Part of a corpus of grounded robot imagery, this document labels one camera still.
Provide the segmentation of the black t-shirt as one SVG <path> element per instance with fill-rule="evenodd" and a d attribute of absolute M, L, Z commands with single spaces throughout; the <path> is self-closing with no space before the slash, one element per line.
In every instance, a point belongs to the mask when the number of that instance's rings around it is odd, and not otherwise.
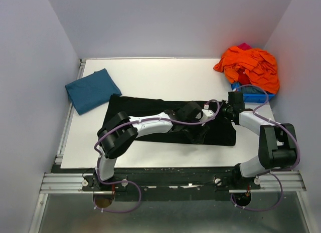
<path fill-rule="evenodd" d="M 164 101 L 162 99 L 135 98 L 117 96 L 110 97 L 103 123 L 107 123 L 119 112 L 126 112 L 128 116 L 150 116 L 165 110 L 177 111 L 187 104 L 187 101 Z M 206 133 L 203 144 L 234 146 L 236 143 L 236 130 L 232 123 L 219 113 L 215 120 L 207 123 L 210 127 Z M 138 141 L 191 144 L 183 132 L 156 133 L 138 138 Z"/>

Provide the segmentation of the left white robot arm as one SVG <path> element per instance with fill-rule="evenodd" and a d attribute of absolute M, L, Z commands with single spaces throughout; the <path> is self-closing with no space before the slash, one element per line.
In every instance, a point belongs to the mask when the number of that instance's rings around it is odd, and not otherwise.
<path fill-rule="evenodd" d="M 203 108 L 192 101 L 178 110 L 165 110 L 150 116 L 129 116 L 117 113 L 97 132 L 94 149 L 99 153 L 94 185 L 99 190 L 111 186 L 117 158 L 134 140 L 152 134 L 182 132 L 193 144 L 202 144 L 209 130 L 207 123 L 215 118 L 208 105 Z"/>

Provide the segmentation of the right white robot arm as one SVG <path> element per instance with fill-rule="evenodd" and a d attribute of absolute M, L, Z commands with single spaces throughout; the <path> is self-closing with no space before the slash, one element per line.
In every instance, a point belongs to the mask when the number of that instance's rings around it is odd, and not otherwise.
<path fill-rule="evenodd" d="M 281 124 L 259 115 L 254 110 L 246 109 L 243 94 L 239 91 L 228 93 L 228 101 L 223 103 L 220 111 L 228 120 L 247 128 L 259 137 L 257 156 L 234 166 L 231 184 L 235 188 L 246 186 L 249 178 L 272 170 L 292 170 L 298 165 L 300 150 L 292 124 Z"/>

